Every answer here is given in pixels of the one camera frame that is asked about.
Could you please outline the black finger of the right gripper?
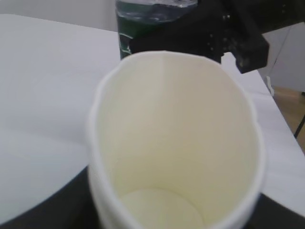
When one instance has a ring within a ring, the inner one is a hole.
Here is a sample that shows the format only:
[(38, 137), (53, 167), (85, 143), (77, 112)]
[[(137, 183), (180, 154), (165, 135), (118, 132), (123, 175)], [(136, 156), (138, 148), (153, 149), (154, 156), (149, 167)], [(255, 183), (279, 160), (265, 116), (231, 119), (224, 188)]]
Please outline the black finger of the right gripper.
[(147, 51), (178, 52), (185, 40), (185, 31), (174, 28), (170, 22), (153, 28), (146, 28), (143, 33), (130, 40), (129, 48), (132, 54)]

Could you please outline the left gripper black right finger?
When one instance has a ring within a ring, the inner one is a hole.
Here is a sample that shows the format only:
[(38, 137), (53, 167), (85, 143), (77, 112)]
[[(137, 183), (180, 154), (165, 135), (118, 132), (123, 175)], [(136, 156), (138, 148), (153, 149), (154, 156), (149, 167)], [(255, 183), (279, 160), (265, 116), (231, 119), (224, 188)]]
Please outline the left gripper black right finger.
[(261, 194), (245, 229), (305, 229), (305, 218)]

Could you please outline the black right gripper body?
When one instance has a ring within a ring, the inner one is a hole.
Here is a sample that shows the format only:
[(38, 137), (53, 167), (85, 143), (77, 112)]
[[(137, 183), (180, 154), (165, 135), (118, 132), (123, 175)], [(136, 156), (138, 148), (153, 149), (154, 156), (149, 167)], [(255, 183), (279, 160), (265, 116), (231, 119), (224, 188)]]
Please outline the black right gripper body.
[(171, 25), (173, 50), (216, 62), (230, 52), (247, 73), (268, 64), (264, 33), (304, 20), (303, 0), (202, 0)]

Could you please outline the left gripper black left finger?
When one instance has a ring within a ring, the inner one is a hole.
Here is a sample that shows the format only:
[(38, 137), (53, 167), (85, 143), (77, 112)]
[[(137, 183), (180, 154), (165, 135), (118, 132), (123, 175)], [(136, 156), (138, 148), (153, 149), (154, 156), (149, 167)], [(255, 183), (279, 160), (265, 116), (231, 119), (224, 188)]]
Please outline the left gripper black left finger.
[(25, 213), (1, 224), (2, 229), (100, 229), (83, 169), (67, 185)]

